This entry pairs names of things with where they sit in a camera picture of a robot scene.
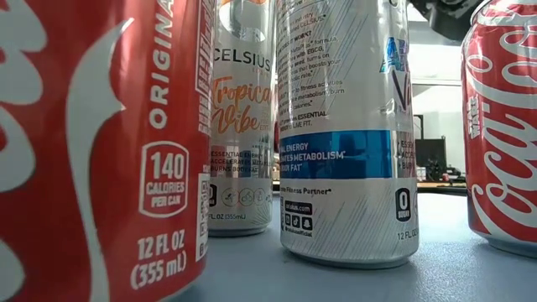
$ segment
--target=can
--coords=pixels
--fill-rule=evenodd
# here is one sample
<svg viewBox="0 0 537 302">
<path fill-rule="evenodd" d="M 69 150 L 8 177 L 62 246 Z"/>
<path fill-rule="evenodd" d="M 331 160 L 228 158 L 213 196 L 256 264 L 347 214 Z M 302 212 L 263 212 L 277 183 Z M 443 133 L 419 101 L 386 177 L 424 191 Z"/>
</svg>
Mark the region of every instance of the can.
<svg viewBox="0 0 537 302">
<path fill-rule="evenodd" d="M 468 222 L 537 258 L 537 2 L 486 1 L 462 45 Z"/>
<path fill-rule="evenodd" d="M 274 1 L 216 7 L 209 235 L 253 235 L 272 220 Z"/>
<path fill-rule="evenodd" d="M 201 274 L 213 9 L 0 2 L 0 300 L 155 301 Z"/>
<path fill-rule="evenodd" d="M 390 268 L 419 246 L 405 1 L 278 6 L 281 242 Z"/>
</svg>

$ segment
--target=red soda can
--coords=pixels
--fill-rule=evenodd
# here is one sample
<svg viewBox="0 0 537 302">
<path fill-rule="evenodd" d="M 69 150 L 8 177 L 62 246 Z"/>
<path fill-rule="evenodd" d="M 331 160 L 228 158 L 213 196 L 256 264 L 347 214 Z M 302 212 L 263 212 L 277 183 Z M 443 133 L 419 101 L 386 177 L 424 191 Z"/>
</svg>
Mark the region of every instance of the red soda can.
<svg viewBox="0 0 537 302">
<path fill-rule="evenodd" d="M 0 300 L 155 301 L 201 274 L 213 11 L 0 0 Z"/>
<path fill-rule="evenodd" d="M 486 1 L 463 43 L 470 228 L 537 257 L 537 2 Z"/>
</svg>

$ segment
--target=white can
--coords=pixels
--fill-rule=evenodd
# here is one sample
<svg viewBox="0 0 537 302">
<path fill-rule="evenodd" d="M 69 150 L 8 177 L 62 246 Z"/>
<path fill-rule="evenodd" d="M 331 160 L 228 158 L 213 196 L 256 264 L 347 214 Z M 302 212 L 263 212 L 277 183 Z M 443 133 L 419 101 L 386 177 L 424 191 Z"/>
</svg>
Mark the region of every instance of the white can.
<svg viewBox="0 0 537 302">
<path fill-rule="evenodd" d="M 389 268 L 419 245 L 406 1 L 278 6 L 281 242 Z"/>
<path fill-rule="evenodd" d="M 272 220 L 274 1 L 217 7 L 209 234 L 246 236 Z"/>
</svg>

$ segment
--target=gray table surface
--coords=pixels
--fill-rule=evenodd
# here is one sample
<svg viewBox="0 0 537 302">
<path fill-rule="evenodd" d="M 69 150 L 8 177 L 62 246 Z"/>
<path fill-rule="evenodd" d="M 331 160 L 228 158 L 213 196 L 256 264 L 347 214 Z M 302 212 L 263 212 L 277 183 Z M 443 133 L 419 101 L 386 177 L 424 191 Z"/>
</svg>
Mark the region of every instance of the gray table surface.
<svg viewBox="0 0 537 302">
<path fill-rule="evenodd" d="M 467 227 L 466 197 L 419 194 L 420 249 L 399 268 L 360 271 L 302 261 L 279 243 L 279 203 L 263 234 L 212 238 L 184 302 L 537 301 L 537 260 L 501 252 Z"/>
</svg>

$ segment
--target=blue label stripe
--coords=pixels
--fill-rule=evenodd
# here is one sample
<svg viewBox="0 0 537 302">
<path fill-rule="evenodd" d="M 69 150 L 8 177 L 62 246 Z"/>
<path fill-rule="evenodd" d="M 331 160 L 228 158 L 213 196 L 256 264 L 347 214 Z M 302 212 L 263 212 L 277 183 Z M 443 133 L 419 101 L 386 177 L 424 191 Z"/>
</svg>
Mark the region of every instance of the blue label stripe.
<svg viewBox="0 0 537 302">
<path fill-rule="evenodd" d="M 389 130 L 303 134 L 280 140 L 282 179 L 392 178 Z"/>
</svg>

